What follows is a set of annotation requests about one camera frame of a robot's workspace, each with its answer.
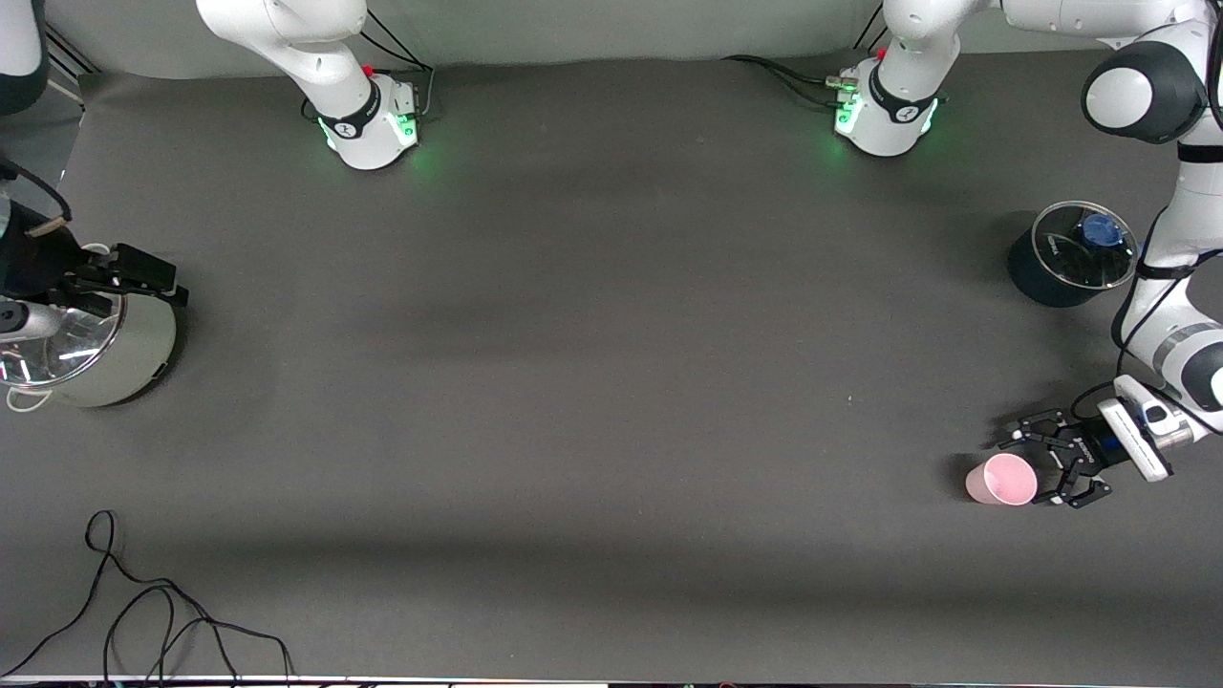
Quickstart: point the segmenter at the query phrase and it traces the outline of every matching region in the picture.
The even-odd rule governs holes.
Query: transparent lid
[[[0,343],[0,382],[23,390],[68,380],[98,360],[122,317],[122,297],[110,298],[110,315],[99,318],[68,308],[60,330],[43,339]]]
[[[1086,200],[1046,208],[1032,224],[1032,248],[1049,274],[1084,288],[1117,286],[1137,266],[1137,241],[1125,220]]]

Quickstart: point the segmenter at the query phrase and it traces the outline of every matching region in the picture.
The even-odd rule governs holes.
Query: gray tabletop
[[[966,56],[894,160],[729,62],[448,70],[375,172],[284,78],[94,83],[76,232],[176,262],[188,337],[137,402],[0,414],[0,659],[71,617],[114,508],[138,574],[303,673],[1217,684],[1221,445],[1081,512],[961,488],[1115,356],[1120,293],[1037,306],[1009,243],[1172,191],[1170,147],[1082,120],[1098,59]],[[98,672],[133,591],[27,671]]]

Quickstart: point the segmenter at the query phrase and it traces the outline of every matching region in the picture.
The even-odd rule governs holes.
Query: cup
[[[982,505],[1022,507],[1036,496],[1036,472],[1021,457],[994,455],[972,469],[964,486]]]

